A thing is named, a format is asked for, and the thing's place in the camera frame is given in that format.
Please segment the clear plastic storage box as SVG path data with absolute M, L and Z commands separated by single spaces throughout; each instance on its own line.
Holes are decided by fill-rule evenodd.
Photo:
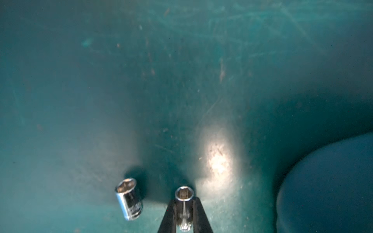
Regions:
M 279 233 L 373 230 L 373 135 L 307 155 L 287 174 L 276 200 Z

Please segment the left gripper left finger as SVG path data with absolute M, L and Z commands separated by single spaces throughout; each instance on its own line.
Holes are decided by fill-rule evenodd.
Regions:
M 176 203 L 175 200 L 171 200 L 159 226 L 158 233 L 176 233 L 176 217 Z

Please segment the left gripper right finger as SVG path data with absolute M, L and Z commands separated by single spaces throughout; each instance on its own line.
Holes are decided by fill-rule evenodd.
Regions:
M 195 197 L 193 200 L 193 232 L 194 233 L 213 233 L 201 200 Z

